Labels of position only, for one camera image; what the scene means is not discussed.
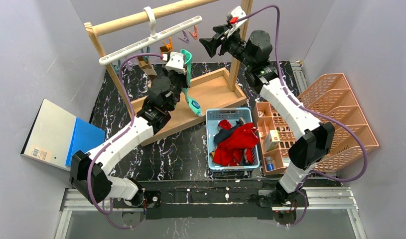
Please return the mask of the mint green patterned sock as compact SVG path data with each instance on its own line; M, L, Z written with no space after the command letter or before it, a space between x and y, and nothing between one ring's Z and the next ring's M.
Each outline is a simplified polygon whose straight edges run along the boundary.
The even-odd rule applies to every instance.
M184 66L186 67L186 80L187 80L187 86L182 89L182 92L185 95L185 100L189 108L194 112L196 116L201 117L202 116L201 106L194 98L190 97L188 93L191 87L192 54L186 49L181 49L180 53L182 53L185 57Z

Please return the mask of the coral clothespin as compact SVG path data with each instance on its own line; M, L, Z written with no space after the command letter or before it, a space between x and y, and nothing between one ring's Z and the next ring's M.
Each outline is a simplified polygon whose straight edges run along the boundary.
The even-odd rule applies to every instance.
M190 36L194 39L194 40L198 40L198 28L197 25L193 26L193 31L188 31Z

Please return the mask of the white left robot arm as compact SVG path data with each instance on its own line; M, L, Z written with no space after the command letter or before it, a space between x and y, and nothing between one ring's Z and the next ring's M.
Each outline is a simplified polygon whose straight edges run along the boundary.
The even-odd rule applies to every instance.
M106 198L131 201L142 193L142 186L134 179L109 175L111 170L143 141L153 137L171 119L183 89L190 82L186 70L164 70L151 83L142 108L134 120L99 146L72 156L70 182L90 203L98 204Z

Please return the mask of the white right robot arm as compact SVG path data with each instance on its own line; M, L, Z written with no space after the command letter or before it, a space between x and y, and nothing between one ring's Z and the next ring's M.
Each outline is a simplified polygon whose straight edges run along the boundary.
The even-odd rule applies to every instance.
M290 147L290 164L276 184L277 196L288 196L300 188L304 178L331 149L335 128L322 123L303 106L275 71L269 60L272 51L270 35L255 30L247 41L229 24L214 26L211 38L200 38L210 57L231 54L245 68L247 83L267 100L290 127L296 142Z

